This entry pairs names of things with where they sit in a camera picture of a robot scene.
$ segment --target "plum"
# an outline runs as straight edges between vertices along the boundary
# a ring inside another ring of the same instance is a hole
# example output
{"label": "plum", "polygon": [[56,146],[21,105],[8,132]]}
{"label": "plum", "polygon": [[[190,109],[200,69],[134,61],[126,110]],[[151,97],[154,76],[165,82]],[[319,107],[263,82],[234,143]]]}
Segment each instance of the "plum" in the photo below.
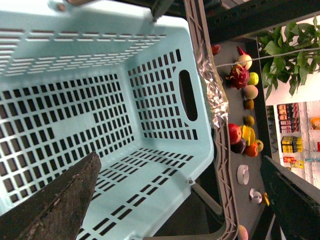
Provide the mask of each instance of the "plum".
{"label": "plum", "polygon": [[238,143],[233,144],[230,147],[232,152],[242,154],[246,149],[246,140],[242,137]]}

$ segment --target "dragon fruit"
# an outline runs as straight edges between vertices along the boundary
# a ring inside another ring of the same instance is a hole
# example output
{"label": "dragon fruit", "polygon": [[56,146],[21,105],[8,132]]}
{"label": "dragon fruit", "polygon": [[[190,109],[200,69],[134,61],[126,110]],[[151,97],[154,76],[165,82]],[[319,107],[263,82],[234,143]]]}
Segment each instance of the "dragon fruit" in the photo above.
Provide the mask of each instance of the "dragon fruit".
{"label": "dragon fruit", "polygon": [[247,69],[245,69],[240,64],[235,65],[231,68],[229,76],[225,77],[229,80],[232,88],[240,90],[241,88],[247,86],[250,74]]}

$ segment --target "basket handle hole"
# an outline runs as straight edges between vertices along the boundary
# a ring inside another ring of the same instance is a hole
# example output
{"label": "basket handle hole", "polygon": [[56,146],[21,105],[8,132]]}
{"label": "basket handle hole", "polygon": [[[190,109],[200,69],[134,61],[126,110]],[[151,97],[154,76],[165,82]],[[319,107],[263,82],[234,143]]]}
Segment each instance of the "basket handle hole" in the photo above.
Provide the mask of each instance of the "basket handle hole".
{"label": "basket handle hole", "polygon": [[198,111],[190,74],[187,70],[182,70],[179,73],[179,88],[185,114],[187,118],[193,122],[198,118]]}

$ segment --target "lemon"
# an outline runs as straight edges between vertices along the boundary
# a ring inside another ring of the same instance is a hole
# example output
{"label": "lemon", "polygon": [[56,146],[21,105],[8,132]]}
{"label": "lemon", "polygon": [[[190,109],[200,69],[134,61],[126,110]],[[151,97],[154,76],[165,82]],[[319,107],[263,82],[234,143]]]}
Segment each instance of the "lemon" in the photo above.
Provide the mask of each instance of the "lemon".
{"label": "lemon", "polygon": [[250,138],[250,127],[246,125],[240,126],[241,128],[241,137],[244,138],[244,140],[248,141]]}
{"label": "lemon", "polygon": [[249,135],[248,140],[246,141],[246,145],[250,146],[256,140],[256,133],[255,133],[255,130],[252,127],[247,126],[247,128],[249,128],[249,130],[250,130],[250,135]]}
{"label": "lemon", "polygon": [[250,72],[248,85],[256,86],[259,82],[259,76],[256,72]]}

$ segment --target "red apple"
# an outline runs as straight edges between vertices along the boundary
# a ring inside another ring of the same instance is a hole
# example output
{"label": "red apple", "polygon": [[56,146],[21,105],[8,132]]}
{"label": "red apple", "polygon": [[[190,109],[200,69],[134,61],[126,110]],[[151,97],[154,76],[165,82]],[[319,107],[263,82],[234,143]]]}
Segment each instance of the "red apple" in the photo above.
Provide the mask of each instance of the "red apple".
{"label": "red apple", "polygon": [[220,44],[212,45],[211,49],[212,49],[212,55],[213,56],[217,55],[221,50],[221,45]]}
{"label": "red apple", "polygon": [[229,123],[228,127],[229,127],[230,145],[238,143],[242,135],[241,128],[233,123]]}

